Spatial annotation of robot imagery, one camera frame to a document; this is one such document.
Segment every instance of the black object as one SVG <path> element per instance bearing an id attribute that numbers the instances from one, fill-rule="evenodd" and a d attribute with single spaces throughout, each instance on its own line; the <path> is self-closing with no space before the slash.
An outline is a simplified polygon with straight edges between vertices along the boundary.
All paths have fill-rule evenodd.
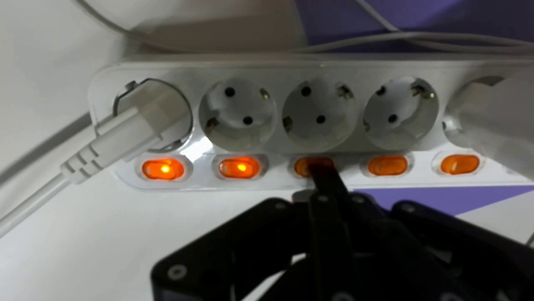
<path id="1" fill-rule="evenodd" d="M 311 171 L 307 202 L 267 198 L 162 258 L 155 301 L 242 299 L 279 270 L 262 301 L 534 301 L 532 248 L 412 200 L 387 212 L 334 166 Z"/>

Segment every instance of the white power strip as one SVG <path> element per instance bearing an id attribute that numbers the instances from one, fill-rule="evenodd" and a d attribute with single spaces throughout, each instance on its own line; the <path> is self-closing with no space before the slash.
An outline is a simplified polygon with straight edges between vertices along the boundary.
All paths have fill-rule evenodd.
<path id="1" fill-rule="evenodd" d="M 296 158 L 307 155 L 331 156 L 349 187 L 521 185 L 531 180 L 484 153 L 472 173 L 442 173 L 442 156 L 471 153 L 446 138 L 442 116 L 469 81 L 506 78 L 532 63 L 531 56 L 439 53 L 137 56 L 99 73 L 89 103 L 99 125 L 130 81 L 147 78 L 189 100 L 194 128 L 179 148 L 115 163 L 117 175 L 140 188 L 312 187 L 294 171 Z M 409 170 L 371 175 L 366 163 L 377 153 L 406 153 Z M 220 177 L 217 163 L 227 155 L 257 155 L 262 175 Z M 140 165 L 157 156 L 182 158 L 187 175 L 149 180 Z"/>

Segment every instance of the white cable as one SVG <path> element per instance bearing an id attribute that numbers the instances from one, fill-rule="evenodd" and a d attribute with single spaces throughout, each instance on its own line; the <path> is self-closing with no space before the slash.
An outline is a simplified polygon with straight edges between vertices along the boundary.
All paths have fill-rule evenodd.
<path id="1" fill-rule="evenodd" d="M 202 49 L 202 48 L 185 48 L 185 46 L 175 46 L 175 44 L 165 44 L 160 41 L 152 39 L 149 34 L 127 29 L 115 23 L 114 19 L 102 14 L 99 9 L 95 9 L 87 0 L 77 0 L 80 6 L 89 11 L 94 18 L 107 24 L 109 28 L 124 33 L 134 39 L 139 39 L 145 44 L 165 49 L 165 51 L 189 51 L 189 53 L 212 53 L 217 49 Z M 534 43 L 526 39 L 516 39 L 516 38 L 504 38 L 504 36 L 492 36 L 492 34 L 476 34 L 476 33 L 449 33 L 449 31 L 401 31 L 396 24 L 392 24 L 386 16 L 382 16 L 372 4 L 369 4 L 366 0 L 356 0 L 371 16 L 374 16 L 381 24 L 384 24 L 391 33 L 382 34 L 367 34 L 367 36 L 354 36 L 346 39 L 337 39 L 331 43 L 319 43 L 302 48 L 289 48 L 289 49 L 277 49 L 277 51 L 326 51 L 326 49 L 337 49 L 337 48 L 347 48 L 347 46 L 359 46 L 359 44 L 369 44 L 369 43 L 379 43 L 379 41 L 391 41 L 391 39 L 407 39 L 414 41 L 426 48 L 442 49 L 442 51 L 472 51 L 472 53 L 532 53 Z M 482 43 L 492 43 L 491 44 L 452 44 L 452 43 L 437 43 L 439 39 L 447 41 L 482 41 Z"/>
<path id="2" fill-rule="evenodd" d="M 99 126 L 99 135 L 65 160 L 59 175 L 0 218 L 0 237 L 69 183 L 80 183 L 119 158 L 169 145 L 190 131 L 189 103 L 170 85 L 145 80 L 127 96 L 129 108 Z"/>

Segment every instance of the power strip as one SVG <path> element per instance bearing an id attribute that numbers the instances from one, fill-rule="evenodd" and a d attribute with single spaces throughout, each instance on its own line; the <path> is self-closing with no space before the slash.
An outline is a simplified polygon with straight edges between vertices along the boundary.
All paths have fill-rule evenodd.
<path id="1" fill-rule="evenodd" d="M 351 187 L 522 185 L 531 183 L 481 156 L 476 171 L 439 170 L 451 153 L 472 153 L 447 140 L 447 103 L 469 81 L 499 80 L 532 64 L 532 56 L 384 53 L 384 54 L 169 54 L 137 56 L 100 71 L 89 103 L 99 126 L 132 81 L 162 80 L 180 91 L 194 116 L 187 140 L 115 163 L 117 175 L 139 188 L 264 190 L 307 188 L 294 170 L 299 156 L 331 156 Z M 367 161 L 402 153 L 409 170 L 374 175 Z M 227 178 L 220 158 L 255 155 L 255 178 Z M 145 160 L 177 156 L 179 180 L 150 180 Z"/>

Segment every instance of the purple surface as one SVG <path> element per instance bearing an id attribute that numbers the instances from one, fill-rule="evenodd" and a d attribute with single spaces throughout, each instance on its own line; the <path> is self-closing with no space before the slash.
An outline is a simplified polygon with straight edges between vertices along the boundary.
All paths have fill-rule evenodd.
<path id="1" fill-rule="evenodd" d="M 534 185 L 364 188 L 357 192 L 374 195 L 376 200 L 387 208 L 391 208 L 397 200 L 409 198 L 447 213 L 462 213 L 531 190 L 534 190 Z"/>
<path id="2" fill-rule="evenodd" d="M 534 39 L 532 0 L 367 0 L 404 29 L 491 33 Z M 384 31 L 356 0 L 297 0 L 311 43 Z"/>

